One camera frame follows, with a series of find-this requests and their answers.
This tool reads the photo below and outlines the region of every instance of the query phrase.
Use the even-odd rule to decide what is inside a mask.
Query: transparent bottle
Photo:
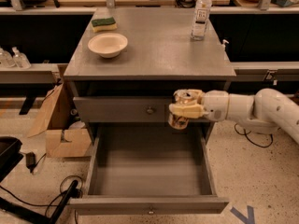
[[[31,67],[31,64],[24,53],[19,52],[16,47],[12,48],[12,50],[15,53],[13,56],[13,61],[20,69],[28,69]]]
[[[191,38],[194,40],[203,40],[205,38],[206,27],[208,24],[208,17],[212,7],[212,0],[197,0],[193,23]]]
[[[14,65],[16,64],[12,60],[12,56],[10,55],[10,53],[0,48],[0,66],[3,66],[5,68],[10,68]]]

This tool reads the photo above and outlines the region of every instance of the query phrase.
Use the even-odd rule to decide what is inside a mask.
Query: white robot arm
[[[169,124],[184,129],[189,119],[231,120],[244,129],[271,134],[279,127],[299,144],[299,106],[286,95],[263,89],[256,95],[226,91],[178,90],[169,106]]]

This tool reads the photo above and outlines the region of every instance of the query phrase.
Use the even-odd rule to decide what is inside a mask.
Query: water bottle
[[[206,27],[211,7],[212,0],[196,1],[191,33],[191,38],[193,40],[203,40],[205,38]]]
[[[9,68],[15,65],[15,62],[12,60],[12,56],[6,50],[0,48],[0,66]]]
[[[13,56],[13,61],[18,65],[20,69],[28,69],[31,67],[26,55],[24,53],[19,52],[19,50],[14,47],[12,48],[15,53]]]

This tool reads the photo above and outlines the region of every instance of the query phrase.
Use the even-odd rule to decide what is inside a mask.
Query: closed drawer
[[[80,215],[218,214],[228,200],[216,194],[199,127],[108,124],[83,198],[70,203]]]
[[[75,97],[84,122],[167,122],[169,97]]]

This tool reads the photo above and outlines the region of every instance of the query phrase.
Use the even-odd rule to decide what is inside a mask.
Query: sponge
[[[97,33],[100,31],[105,30],[115,30],[117,29],[117,24],[113,17],[107,18],[107,19],[95,19],[92,20],[92,27],[93,32]]]

